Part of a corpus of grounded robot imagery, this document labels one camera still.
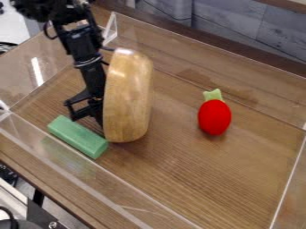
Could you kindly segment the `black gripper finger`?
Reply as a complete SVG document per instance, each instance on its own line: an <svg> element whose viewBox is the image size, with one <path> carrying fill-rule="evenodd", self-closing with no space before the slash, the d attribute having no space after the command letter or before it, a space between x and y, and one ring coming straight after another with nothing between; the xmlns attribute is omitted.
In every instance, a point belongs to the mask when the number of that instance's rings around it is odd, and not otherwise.
<svg viewBox="0 0 306 229"><path fill-rule="evenodd" d="M95 108L95 119L101 128L103 129L103 108L101 106Z"/></svg>

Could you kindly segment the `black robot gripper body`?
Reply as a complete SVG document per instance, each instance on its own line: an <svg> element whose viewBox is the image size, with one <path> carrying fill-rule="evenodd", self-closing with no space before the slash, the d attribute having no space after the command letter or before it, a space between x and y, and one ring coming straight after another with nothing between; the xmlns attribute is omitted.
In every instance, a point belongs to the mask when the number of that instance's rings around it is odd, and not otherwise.
<svg viewBox="0 0 306 229"><path fill-rule="evenodd" d="M102 30L95 24L78 26L67 30L58 22L54 23L58 37L67 55L74 59L74 68L81 71L86 88L65 101L74 121L87 116L95 118L95 108L103 108L107 74L103 68Z"/></svg>

